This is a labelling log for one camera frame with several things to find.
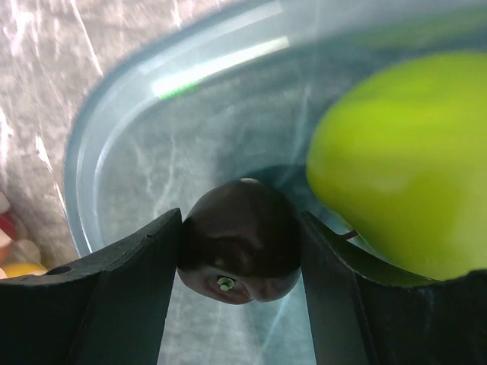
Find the green apple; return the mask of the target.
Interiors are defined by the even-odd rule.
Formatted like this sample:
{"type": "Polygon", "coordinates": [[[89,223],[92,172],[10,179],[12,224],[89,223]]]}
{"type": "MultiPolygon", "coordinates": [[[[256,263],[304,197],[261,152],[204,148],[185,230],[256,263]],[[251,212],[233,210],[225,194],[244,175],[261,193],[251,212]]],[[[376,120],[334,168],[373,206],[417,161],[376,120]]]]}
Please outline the green apple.
{"type": "Polygon", "coordinates": [[[375,255],[436,280],[486,267],[486,54],[393,65],[343,95],[307,156],[318,199],[375,255]]]}

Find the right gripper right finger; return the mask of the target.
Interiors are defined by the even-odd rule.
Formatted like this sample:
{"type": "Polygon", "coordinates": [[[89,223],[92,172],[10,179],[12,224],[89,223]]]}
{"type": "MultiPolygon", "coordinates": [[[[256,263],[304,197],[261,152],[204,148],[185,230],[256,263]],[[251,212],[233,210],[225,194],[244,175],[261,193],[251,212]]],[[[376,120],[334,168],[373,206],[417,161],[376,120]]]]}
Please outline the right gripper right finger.
{"type": "Polygon", "coordinates": [[[486,273],[435,281],[348,243],[308,212],[301,270],[319,364],[484,364],[486,273]]]}

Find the clear polka dot zip bag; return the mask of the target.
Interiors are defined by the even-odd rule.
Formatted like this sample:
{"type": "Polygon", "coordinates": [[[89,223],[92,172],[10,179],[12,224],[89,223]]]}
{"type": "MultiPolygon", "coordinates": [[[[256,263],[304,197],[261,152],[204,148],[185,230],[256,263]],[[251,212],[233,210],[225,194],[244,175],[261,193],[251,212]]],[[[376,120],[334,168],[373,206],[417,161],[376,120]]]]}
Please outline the clear polka dot zip bag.
{"type": "Polygon", "coordinates": [[[1,279],[44,275],[47,271],[38,245],[1,192],[1,279]]]}

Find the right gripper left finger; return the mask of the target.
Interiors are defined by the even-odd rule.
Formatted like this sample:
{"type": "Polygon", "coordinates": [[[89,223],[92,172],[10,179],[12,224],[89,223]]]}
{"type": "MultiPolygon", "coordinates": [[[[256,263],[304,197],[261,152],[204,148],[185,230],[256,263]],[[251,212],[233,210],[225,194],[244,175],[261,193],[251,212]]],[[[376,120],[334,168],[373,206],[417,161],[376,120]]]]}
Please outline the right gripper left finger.
{"type": "Polygon", "coordinates": [[[44,275],[1,282],[3,364],[155,364],[182,225],[172,209],[44,275]]]}

